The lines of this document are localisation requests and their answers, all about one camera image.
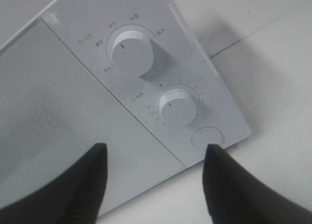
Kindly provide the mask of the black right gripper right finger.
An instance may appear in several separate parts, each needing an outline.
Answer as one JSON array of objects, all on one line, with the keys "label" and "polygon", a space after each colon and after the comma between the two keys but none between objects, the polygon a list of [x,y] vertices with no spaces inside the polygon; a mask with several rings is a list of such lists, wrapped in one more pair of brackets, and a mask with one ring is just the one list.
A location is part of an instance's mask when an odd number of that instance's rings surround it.
[{"label": "black right gripper right finger", "polygon": [[310,224],[312,213],[254,177],[217,144],[207,146],[203,192],[214,224]]}]

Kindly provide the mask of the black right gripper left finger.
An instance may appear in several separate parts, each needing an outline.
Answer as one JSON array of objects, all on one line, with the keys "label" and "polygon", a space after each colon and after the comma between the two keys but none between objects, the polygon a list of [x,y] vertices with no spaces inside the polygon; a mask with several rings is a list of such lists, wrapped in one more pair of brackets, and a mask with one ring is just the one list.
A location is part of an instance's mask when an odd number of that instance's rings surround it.
[{"label": "black right gripper left finger", "polygon": [[94,224],[108,178],[107,145],[96,143],[64,173],[1,208],[2,224]]}]

